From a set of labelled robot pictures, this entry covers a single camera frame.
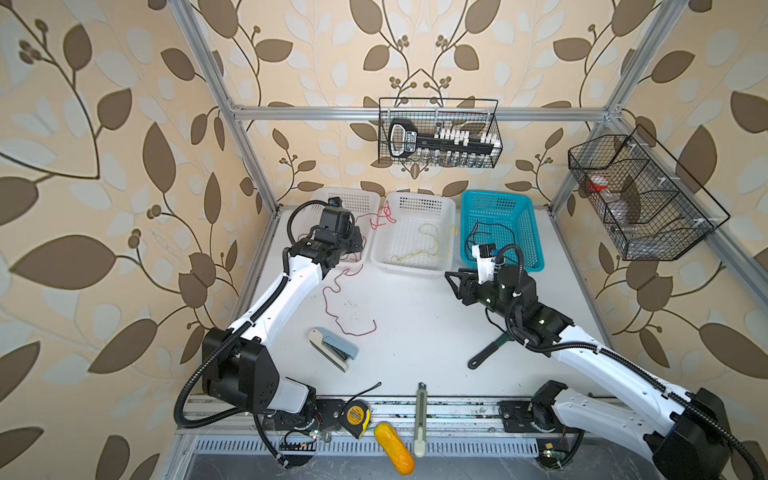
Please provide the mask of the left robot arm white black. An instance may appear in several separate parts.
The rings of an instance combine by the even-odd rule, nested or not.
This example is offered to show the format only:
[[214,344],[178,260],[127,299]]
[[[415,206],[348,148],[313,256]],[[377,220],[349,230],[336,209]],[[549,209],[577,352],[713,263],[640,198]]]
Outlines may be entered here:
[[[203,341],[203,360],[182,387],[173,419],[182,429],[199,429],[240,413],[287,416],[303,430],[317,420],[315,388],[279,373],[269,352],[287,321],[307,295],[347,254],[363,249],[360,227],[340,197],[318,201],[322,212],[306,237],[289,238],[282,271],[262,296],[225,329],[214,328]],[[202,419],[185,416],[185,405],[200,384],[205,394],[229,409]]]

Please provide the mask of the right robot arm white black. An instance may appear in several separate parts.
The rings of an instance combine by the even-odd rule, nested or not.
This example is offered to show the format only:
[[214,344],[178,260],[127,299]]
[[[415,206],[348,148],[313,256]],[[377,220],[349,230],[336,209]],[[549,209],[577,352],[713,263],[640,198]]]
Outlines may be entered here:
[[516,244],[484,244],[473,251],[475,268],[446,272],[456,299],[498,315],[504,341],[579,371],[619,401],[592,399],[550,380],[531,397],[526,420],[544,432],[563,427],[598,435],[650,461],[666,479],[717,479],[734,455],[753,478],[765,478],[757,458],[731,433],[717,395],[661,379],[542,303],[521,261],[508,263],[509,251],[523,256]]

